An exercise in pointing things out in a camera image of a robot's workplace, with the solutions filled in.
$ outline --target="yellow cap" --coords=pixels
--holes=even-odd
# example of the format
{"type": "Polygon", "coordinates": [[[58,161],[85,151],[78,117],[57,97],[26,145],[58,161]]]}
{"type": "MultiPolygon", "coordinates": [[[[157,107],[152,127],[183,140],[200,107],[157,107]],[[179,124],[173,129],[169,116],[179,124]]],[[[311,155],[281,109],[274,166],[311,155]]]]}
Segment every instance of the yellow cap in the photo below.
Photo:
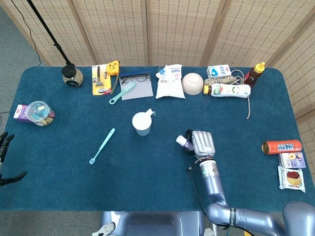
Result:
{"type": "Polygon", "coordinates": [[[208,85],[205,85],[205,86],[203,87],[203,94],[208,94],[208,92],[209,92],[209,86],[208,86],[208,85]]]}
{"type": "Polygon", "coordinates": [[[258,63],[255,67],[254,67],[254,71],[256,72],[256,73],[262,73],[262,72],[264,72],[264,70],[265,70],[265,63],[264,62],[262,62],[262,63],[258,63]]]}

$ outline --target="white cup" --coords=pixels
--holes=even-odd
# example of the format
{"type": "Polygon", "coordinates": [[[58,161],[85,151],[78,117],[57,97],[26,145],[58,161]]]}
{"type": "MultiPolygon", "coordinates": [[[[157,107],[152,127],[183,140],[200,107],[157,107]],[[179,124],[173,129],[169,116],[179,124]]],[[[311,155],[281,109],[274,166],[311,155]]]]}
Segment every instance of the white cup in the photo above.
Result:
{"type": "Polygon", "coordinates": [[[149,109],[146,112],[139,112],[133,116],[132,125],[140,136],[146,136],[150,133],[152,115],[155,116],[156,113],[149,109]]]}

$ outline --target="blue tablecloth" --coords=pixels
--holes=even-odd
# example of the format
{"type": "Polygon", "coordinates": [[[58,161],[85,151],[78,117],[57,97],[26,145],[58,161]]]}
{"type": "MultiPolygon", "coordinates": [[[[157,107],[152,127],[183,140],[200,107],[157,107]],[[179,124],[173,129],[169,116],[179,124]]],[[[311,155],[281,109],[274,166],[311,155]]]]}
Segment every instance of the blue tablecloth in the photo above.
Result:
{"type": "MultiPolygon", "coordinates": [[[[242,98],[199,94],[186,99],[155,99],[157,67],[122,67],[121,72],[151,71],[154,97],[119,100],[92,96],[91,68],[81,67],[85,81],[71,88],[60,67],[32,67],[20,80],[6,131],[15,134],[3,177],[28,174],[1,188],[2,210],[199,210],[186,169],[194,157],[175,142],[187,129],[209,131],[227,202],[232,207],[281,210],[302,200],[315,204],[309,168],[303,169],[306,193],[279,189],[276,155],[264,155],[267,140],[300,139],[282,74],[267,68],[252,89],[251,118],[242,98]],[[18,104],[45,101],[56,112],[40,127],[15,121],[18,104]],[[134,114],[152,108],[151,132],[137,135],[134,114]],[[99,146],[116,132],[93,165],[99,146]]],[[[246,73],[249,68],[241,68],[246,73]]],[[[183,67],[206,78],[205,67],[183,67]]],[[[119,85],[115,94],[120,92],[119,85]]],[[[192,171],[203,205],[210,203],[198,166],[192,171]]]]}

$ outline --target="black robot claw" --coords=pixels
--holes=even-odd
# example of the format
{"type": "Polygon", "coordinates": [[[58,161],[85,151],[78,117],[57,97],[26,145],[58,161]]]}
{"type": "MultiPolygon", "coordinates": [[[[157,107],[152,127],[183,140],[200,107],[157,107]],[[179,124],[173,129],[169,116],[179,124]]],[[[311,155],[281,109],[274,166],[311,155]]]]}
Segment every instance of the black robot claw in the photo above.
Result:
{"type": "Polygon", "coordinates": [[[16,177],[2,178],[2,167],[3,167],[4,159],[8,151],[9,144],[13,138],[14,138],[14,134],[8,136],[8,132],[5,132],[0,135],[0,186],[4,186],[9,183],[15,183],[23,179],[23,177],[27,174],[27,172],[24,171],[16,177]]]}

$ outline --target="purple juice box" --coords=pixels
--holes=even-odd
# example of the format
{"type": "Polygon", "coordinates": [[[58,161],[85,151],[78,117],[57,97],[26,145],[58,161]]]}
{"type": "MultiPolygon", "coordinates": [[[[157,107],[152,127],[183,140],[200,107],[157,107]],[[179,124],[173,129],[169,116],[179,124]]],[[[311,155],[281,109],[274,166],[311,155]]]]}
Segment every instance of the purple juice box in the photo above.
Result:
{"type": "Polygon", "coordinates": [[[15,110],[13,118],[18,120],[18,121],[21,121],[21,122],[31,123],[31,121],[29,119],[27,119],[27,117],[25,115],[26,107],[27,107],[27,105],[19,104],[15,110]]]}
{"type": "Polygon", "coordinates": [[[279,164],[283,168],[300,169],[305,168],[303,153],[291,152],[278,154],[279,164]]]}

